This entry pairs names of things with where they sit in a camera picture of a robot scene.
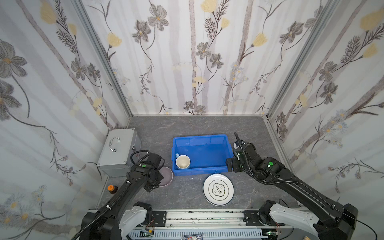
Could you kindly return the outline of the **purple bowl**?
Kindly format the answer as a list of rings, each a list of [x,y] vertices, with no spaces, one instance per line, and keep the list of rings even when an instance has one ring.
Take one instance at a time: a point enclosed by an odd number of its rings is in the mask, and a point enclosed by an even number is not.
[[[162,167],[159,170],[159,173],[163,176],[163,179],[161,180],[159,187],[167,187],[171,184],[174,178],[173,171],[168,167]]]

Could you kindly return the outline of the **cream mug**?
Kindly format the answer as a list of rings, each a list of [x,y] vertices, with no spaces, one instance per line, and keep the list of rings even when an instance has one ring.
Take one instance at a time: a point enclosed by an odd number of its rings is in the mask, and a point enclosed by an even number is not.
[[[188,169],[190,167],[191,160],[188,156],[179,155],[179,154],[175,154],[175,156],[176,156],[175,163],[176,163],[177,169],[185,170],[185,169]]]

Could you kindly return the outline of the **white plate with green rim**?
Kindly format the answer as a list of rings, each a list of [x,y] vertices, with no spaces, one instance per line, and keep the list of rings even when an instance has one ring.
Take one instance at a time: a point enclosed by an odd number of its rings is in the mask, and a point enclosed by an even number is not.
[[[206,200],[214,206],[225,206],[234,197],[234,185],[231,180],[222,174],[212,174],[206,178],[203,193]]]

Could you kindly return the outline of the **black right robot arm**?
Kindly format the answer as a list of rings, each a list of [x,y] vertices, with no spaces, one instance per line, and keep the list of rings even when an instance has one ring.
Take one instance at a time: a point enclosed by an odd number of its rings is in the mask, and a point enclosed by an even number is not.
[[[245,172],[260,184],[277,186],[309,210],[305,213],[285,208],[275,201],[266,201],[256,217],[262,225],[284,223],[320,240],[352,238],[358,216],[358,210],[353,205],[342,205],[326,197],[296,177],[278,160],[271,157],[262,159],[252,143],[236,140],[233,154],[233,158],[226,160],[228,171]]]

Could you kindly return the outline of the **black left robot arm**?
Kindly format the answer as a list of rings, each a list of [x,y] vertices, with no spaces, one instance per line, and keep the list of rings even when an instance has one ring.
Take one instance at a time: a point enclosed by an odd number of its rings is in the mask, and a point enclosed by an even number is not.
[[[150,193],[158,188],[164,178],[159,170],[165,160],[158,154],[144,151],[146,155],[133,162],[126,173],[125,182],[118,187],[112,198],[95,213],[88,212],[82,220],[81,229],[73,240],[116,240],[122,239],[120,222],[128,204],[141,190]]]

